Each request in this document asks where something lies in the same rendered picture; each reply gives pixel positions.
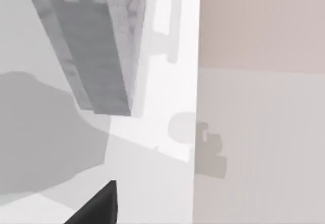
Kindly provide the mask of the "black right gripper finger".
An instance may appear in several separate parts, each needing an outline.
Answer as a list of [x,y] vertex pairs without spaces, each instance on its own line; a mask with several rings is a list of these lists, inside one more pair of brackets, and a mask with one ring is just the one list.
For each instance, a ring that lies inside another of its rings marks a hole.
[[64,224],[117,224],[117,181],[111,180]]

